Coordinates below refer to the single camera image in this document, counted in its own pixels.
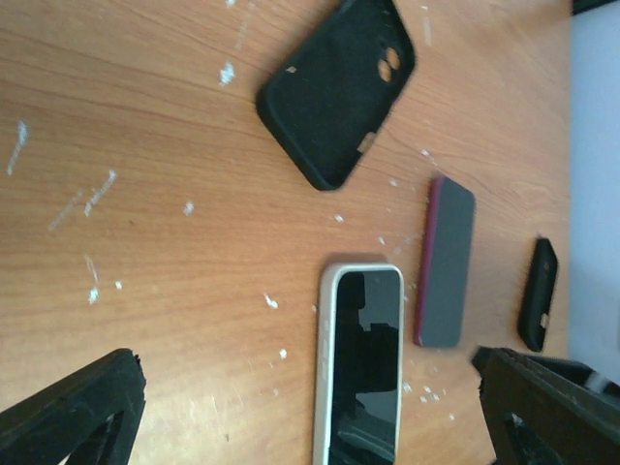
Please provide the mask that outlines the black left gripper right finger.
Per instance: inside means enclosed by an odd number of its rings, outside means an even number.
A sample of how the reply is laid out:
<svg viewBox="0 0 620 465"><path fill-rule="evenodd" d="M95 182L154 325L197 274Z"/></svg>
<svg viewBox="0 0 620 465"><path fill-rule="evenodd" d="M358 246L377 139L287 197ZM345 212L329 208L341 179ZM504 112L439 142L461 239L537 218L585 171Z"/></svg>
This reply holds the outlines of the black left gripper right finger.
<svg viewBox="0 0 620 465"><path fill-rule="evenodd" d="M617 464L619 386L589 366L480 346L480 404L497 464Z"/></svg>

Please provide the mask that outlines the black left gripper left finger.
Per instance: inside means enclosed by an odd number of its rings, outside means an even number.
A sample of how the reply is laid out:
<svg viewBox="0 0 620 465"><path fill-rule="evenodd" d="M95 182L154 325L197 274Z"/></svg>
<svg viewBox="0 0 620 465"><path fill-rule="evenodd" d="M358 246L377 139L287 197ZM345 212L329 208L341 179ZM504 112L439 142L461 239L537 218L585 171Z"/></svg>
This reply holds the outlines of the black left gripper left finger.
<svg viewBox="0 0 620 465"><path fill-rule="evenodd" d="M1 413L1 462L128 463L145 386L131 350L98 358Z"/></svg>

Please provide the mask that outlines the white clear phone case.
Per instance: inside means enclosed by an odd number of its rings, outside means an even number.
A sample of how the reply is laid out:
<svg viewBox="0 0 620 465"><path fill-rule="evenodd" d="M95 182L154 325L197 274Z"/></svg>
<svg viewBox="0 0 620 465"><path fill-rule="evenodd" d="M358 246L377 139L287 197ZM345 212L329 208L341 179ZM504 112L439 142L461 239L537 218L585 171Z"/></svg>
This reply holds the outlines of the white clear phone case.
<svg viewBox="0 0 620 465"><path fill-rule="evenodd" d="M335 352L335 300L340 278L348 271L396 269L401 278L401 341L399 370L399 419L396 433L396 455L398 450L401 400L402 400L402 358L403 358L403 317L404 317L404 281L399 268L392 263L334 263L328 266L321 279L318 304L317 334L317 376L315 390L315 413L313 428L312 461L315 464L329 464L327 450L330 439L330 420L334 380Z"/></svg>

